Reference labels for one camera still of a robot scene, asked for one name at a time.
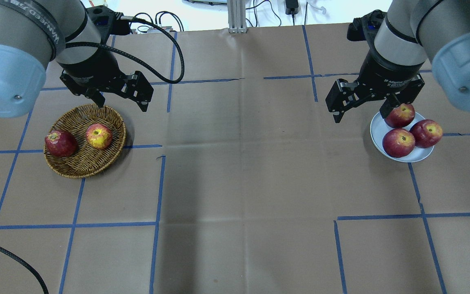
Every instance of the bowl of apples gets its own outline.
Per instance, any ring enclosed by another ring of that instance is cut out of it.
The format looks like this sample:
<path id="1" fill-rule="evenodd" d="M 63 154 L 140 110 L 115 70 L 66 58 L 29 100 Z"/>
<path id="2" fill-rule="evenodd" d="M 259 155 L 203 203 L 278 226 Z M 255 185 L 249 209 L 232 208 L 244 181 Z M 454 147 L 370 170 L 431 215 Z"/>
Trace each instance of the bowl of apples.
<path id="1" fill-rule="evenodd" d="M 442 127 L 425 119 L 411 104 L 402 104 L 384 119 L 378 112 L 371 120 L 371 139 L 376 149 L 399 162 L 424 160 L 442 139 Z"/>

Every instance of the red apple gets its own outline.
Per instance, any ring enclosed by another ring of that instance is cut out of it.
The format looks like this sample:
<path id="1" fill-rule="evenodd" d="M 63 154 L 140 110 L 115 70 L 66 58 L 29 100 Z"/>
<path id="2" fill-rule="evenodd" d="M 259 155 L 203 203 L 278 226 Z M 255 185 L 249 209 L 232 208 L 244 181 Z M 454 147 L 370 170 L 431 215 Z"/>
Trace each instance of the red apple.
<path id="1" fill-rule="evenodd" d="M 415 108 L 411 104 L 401 104 L 384 119 L 391 128 L 403 128 L 415 118 Z"/>
<path id="2" fill-rule="evenodd" d="M 401 158 L 415 148 L 415 138 L 408 130 L 393 129 L 384 136 L 382 146 L 389 156 Z"/>
<path id="3" fill-rule="evenodd" d="M 434 120 L 424 119 L 417 122 L 410 130 L 415 136 L 416 147 L 428 148 L 436 145 L 443 136 L 442 127 Z"/>
<path id="4" fill-rule="evenodd" d="M 86 141 L 97 149 L 105 149 L 112 142 L 112 130 L 101 123 L 94 123 L 86 130 Z"/>
<path id="5" fill-rule="evenodd" d="M 44 138 L 48 152 L 57 157 L 71 156 L 77 149 L 77 140 L 67 131 L 52 131 Z"/>

